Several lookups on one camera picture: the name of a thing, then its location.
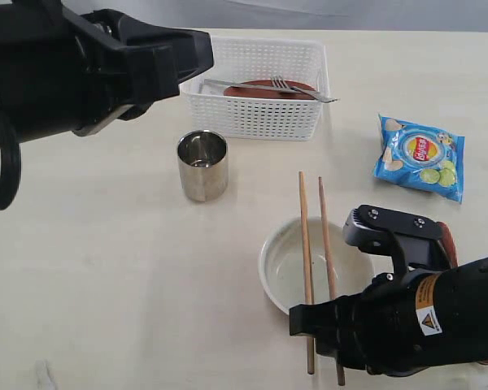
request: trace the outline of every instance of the white bowl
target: white bowl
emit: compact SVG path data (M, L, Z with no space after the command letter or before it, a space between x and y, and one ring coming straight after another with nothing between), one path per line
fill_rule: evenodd
M329 285L320 218L309 218L308 225L315 303L322 303L329 300ZM342 229L332 223L329 238L337 295L362 292L374 276L370 257L347 245ZM284 313L305 302L300 219L284 223L266 240L259 257L259 276L269 299Z

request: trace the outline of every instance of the table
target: table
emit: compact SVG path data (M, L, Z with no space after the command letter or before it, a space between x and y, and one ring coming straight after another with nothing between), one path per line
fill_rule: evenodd
M97 136L23 145L15 202L0 212L0 389L37 388L46 359L60 389L328 389L319 359L266 298L257 257L323 176L329 219L370 203L447 222L460 262L488 255L488 33L212 31L326 44L334 103L312 141L229 140L230 184L217 201L182 194L175 146L185 100L155 104ZM466 136L463 205L375 181L377 113ZM388 261L375 259L377 271ZM488 367L408 379L346 371L348 388L488 388Z

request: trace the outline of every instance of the gray wall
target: gray wall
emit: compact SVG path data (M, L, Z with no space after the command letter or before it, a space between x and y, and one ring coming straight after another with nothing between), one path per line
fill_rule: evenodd
M152 24L197 28L488 31L488 0L63 0Z

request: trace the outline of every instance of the table surface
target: table surface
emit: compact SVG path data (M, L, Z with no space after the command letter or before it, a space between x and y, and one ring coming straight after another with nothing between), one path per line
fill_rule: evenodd
M0 212L0 389L37 388L43 359L60 389L334 388L330 359L305 373L305 341L257 274L266 236L298 215L300 170L312 215L323 176L336 224L362 203L408 210L447 222L461 263L488 255L488 33L212 32L325 43L342 100L311 141L229 139L229 187L206 204L181 191L183 97L97 136L24 144L18 197ZM378 112L466 136L462 205L372 178ZM488 388L478 365L346 377L351 389Z

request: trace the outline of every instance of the stainless steel cup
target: stainless steel cup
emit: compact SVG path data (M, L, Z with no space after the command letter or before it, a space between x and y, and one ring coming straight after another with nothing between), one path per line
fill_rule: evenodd
M228 186L228 144L216 132L186 134L177 145L182 188L190 199L210 201Z

